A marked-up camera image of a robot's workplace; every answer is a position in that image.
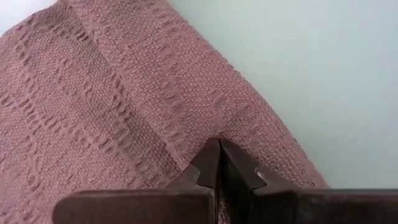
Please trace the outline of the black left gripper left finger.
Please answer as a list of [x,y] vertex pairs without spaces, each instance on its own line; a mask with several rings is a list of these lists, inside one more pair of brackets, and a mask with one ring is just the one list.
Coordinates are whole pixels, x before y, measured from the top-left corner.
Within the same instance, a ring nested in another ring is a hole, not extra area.
[[57,202],[53,224],[217,224],[219,163],[210,138],[168,186],[77,192]]

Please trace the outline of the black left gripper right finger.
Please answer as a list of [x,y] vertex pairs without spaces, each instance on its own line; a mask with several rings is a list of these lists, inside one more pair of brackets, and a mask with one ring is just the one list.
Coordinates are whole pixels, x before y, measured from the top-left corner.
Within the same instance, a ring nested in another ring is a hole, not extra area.
[[230,224],[398,224],[398,189],[304,189],[222,139]]

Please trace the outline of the pink woven cloth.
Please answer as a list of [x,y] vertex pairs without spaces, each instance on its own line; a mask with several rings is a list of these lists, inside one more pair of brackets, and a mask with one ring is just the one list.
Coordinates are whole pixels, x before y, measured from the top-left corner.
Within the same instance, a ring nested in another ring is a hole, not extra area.
[[211,137],[326,182],[265,99],[166,0],[58,0],[0,36],[0,224],[86,189],[163,187]]

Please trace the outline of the green table mat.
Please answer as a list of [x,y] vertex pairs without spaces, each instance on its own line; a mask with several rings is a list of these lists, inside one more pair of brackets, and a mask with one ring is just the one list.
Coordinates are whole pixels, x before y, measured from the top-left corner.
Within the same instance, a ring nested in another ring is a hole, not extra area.
[[[58,0],[0,0],[0,36]],[[398,187],[398,0],[166,0],[327,185]]]

